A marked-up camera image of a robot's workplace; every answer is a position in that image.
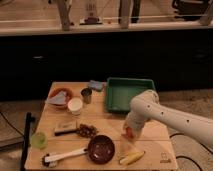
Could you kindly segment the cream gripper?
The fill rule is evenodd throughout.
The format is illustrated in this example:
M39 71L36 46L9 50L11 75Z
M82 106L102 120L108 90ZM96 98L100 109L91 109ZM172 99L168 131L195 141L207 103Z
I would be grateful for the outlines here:
M133 131L133 134L134 134L134 139L130 139L130 140L136 140L136 139L138 139L140 137L142 129L143 129L142 125L139 125L139 124L131 125L127 121L125 121L124 125L123 125L124 135L125 135L125 128L127 128L127 127L130 127L132 129L132 131Z

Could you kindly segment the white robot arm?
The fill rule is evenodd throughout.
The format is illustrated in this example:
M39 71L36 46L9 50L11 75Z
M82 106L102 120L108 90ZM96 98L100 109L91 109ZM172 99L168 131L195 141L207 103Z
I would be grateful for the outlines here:
M148 119L159 121L213 149L213 119L165 107L154 90L146 90L131 99L123 126L126 136L136 139Z

